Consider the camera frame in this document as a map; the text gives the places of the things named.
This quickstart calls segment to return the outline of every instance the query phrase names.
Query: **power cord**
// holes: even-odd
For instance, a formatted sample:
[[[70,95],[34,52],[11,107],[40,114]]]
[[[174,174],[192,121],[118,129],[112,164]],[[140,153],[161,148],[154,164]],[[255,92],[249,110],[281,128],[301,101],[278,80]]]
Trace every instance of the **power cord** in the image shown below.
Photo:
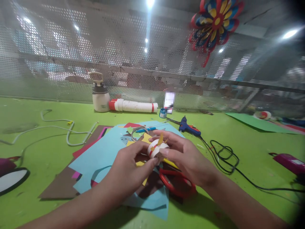
[[[254,184],[248,177],[246,177],[245,174],[243,174],[238,168],[237,168],[237,165],[239,164],[239,158],[238,156],[233,152],[233,149],[229,146],[224,146],[222,144],[220,144],[219,142],[215,141],[215,140],[211,140],[210,141],[210,144],[211,144],[211,147],[208,145],[208,143],[201,137],[199,136],[199,138],[203,141],[203,143],[206,145],[206,147],[208,148],[209,152],[211,151],[212,152],[212,155],[214,156],[215,158],[215,162],[217,163],[217,165],[223,170],[222,172],[226,173],[226,174],[229,174],[231,175],[235,170],[238,171],[243,177],[245,177],[245,179],[247,181],[250,182],[250,184],[252,184],[254,187],[258,188],[258,189],[261,189],[261,190],[267,190],[267,191],[279,191],[279,190],[283,190],[283,191],[294,191],[294,192],[303,192],[305,193],[305,190],[298,190],[298,189],[289,189],[289,188],[263,188],[263,187],[260,187],[256,184]],[[217,152],[215,146],[213,145],[213,142],[220,145],[222,147],[222,149]],[[224,150],[226,150],[227,152],[230,153],[230,155],[228,157],[222,157],[220,155],[221,152],[223,152]],[[231,170],[227,170],[225,169],[220,163],[219,161],[217,160],[216,156],[219,157],[219,159],[221,159],[224,163],[226,163],[227,165],[231,166]],[[235,165],[232,165],[231,163],[229,163],[227,160],[230,159],[231,157],[234,157],[236,159],[236,163]]]
[[[30,129],[30,130],[27,130],[27,131],[24,131],[24,132],[18,134],[18,135],[15,137],[15,139],[13,140],[13,142],[7,142],[7,141],[1,140],[1,139],[0,139],[0,142],[2,142],[2,143],[4,143],[4,144],[7,144],[7,145],[14,145],[15,142],[17,141],[17,139],[18,139],[21,135],[23,135],[23,134],[25,134],[25,133],[27,133],[27,132],[29,132],[29,131],[37,130],[37,129],[41,129],[41,128],[46,128],[46,127],[55,127],[55,128],[64,129],[64,130],[67,130],[67,131],[68,131],[67,136],[66,136],[66,141],[67,141],[67,144],[68,144],[69,146],[79,146],[79,145],[85,144],[85,142],[86,142],[87,138],[89,137],[89,135],[92,134],[91,131],[94,129],[95,125],[98,123],[98,122],[95,122],[94,125],[91,127],[90,131],[88,131],[88,132],[77,132],[77,131],[72,130],[72,128],[73,128],[73,126],[74,126],[74,121],[68,120],[68,119],[45,120],[45,119],[44,119],[44,115],[45,115],[46,113],[44,114],[44,111],[47,111],[46,113],[48,113],[48,112],[51,112],[52,110],[51,110],[51,109],[47,109],[47,110],[43,110],[43,111],[40,112],[41,119],[42,119],[43,121],[67,121],[67,122],[69,123],[69,125],[70,125],[70,128],[69,128],[69,129],[66,129],[66,128],[59,127],[59,126],[43,126],[43,127],[37,127],[37,128]],[[78,143],[78,144],[71,144],[71,143],[69,142],[69,136],[70,136],[70,133],[71,133],[71,132],[76,133],[76,134],[87,134],[87,135],[85,136],[84,140],[83,140],[81,143]]]

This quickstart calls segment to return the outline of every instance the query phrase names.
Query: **forearm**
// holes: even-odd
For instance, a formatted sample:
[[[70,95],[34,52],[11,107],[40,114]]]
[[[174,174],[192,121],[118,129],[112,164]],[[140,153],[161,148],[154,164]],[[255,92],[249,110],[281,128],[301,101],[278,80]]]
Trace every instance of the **forearm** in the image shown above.
[[[287,228],[287,224],[248,195],[223,174],[203,189],[222,208],[239,229]]]
[[[96,187],[58,207],[56,210],[20,228],[83,228],[108,213],[113,207],[116,207],[116,204],[113,204],[113,200],[109,196],[110,192],[107,187],[108,185],[102,181]]]

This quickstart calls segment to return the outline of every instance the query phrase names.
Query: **red scissors handle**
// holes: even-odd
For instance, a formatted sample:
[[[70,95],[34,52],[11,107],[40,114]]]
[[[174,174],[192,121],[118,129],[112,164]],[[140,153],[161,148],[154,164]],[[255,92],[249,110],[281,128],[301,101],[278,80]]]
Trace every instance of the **red scissors handle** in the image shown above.
[[[187,177],[184,176],[181,172],[171,171],[171,170],[164,170],[164,169],[160,168],[159,169],[159,175],[160,175],[160,179],[162,180],[164,185],[176,196],[179,196],[181,198],[187,198],[190,195],[195,194],[197,192],[196,191],[196,186],[189,179],[187,179]],[[189,183],[188,183],[188,181],[189,181],[191,183],[190,191],[182,192],[182,191],[176,190],[175,187],[168,182],[168,180],[166,179],[165,175],[173,175],[173,176],[181,177],[182,180],[187,185],[189,185]]]

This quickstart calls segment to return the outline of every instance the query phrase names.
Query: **red paper sheet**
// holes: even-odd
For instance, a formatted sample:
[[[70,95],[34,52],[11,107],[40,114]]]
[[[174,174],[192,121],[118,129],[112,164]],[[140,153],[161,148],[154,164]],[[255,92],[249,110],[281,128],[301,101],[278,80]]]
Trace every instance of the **red paper sheet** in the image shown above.
[[[85,152],[87,149],[89,149],[94,143],[96,143],[98,140],[95,140],[94,142],[91,142],[90,144],[84,146],[83,148],[79,149],[78,151],[75,151],[72,153],[73,157],[76,159],[78,158],[83,152]]]
[[[124,126],[124,128],[128,128],[128,127],[135,128],[135,127],[140,127],[140,126],[141,126],[141,125],[139,125],[139,124],[135,124],[135,123],[129,122],[129,123],[127,123],[127,124]]]

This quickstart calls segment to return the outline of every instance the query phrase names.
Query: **black cable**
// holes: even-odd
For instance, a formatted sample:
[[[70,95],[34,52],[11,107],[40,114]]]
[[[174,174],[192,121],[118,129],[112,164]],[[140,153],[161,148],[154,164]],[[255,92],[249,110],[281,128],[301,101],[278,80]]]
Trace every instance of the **black cable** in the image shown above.
[[[218,164],[219,167],[221,167],[221,169],[223,170],[223,172],[231,175],[235,170],[238,171],[244,178],[246,178],[247,181],[250,182],[250,184],[252,184],[254,187],[258,188],[258,189],[261,189],[261,190],[267,190],[267,191],[276,191],[276,190],[284,190],[284,191],[294,191],[294,192],[303,192],[305,193],[305,190],[299,190],[299,189],[289,189],[289,188],[263,188],[263,187],[260,187],[256,184],[254,184],[248,177],[246,177],[245,174],[243,174],[238,168],[237,168],[237,165],[239,164],[239,158],[238,156],[233,152],[233,149],[229,146],[224,146],[222,144],[220,144],[219,142],[215,141],[215,140],[211,140],[210,141],[210,144],[212,145],[212,147],[210,147],[207,142],[201,137],[199,136],[199,138],[203,141],[203,143],[206,145],[206,147],[208,148],[208,150],[212,151],[212,155],[214,156],[215,158],[215,162]],[[222,149],[217,152],[215,146],[213,145],[213,142],[220,145],[222,147]],[[220,153],[223,152],[224,150],[228,151],[230,153],[230,155],[228,157],[222,157],[220,156]],[[225,169],[224,167],[222,167],[222,165],[219,163],[219,161],[217,160],[217,157],[216,155],[224,162],[226,163],[227,165],[231,166],[232,169],[231,170],[227,170]],[[228,159],[230,159],[231,157],[234,157],[236,159],[236,164],[235,165],[232,165],[231,163],[227,162]]]

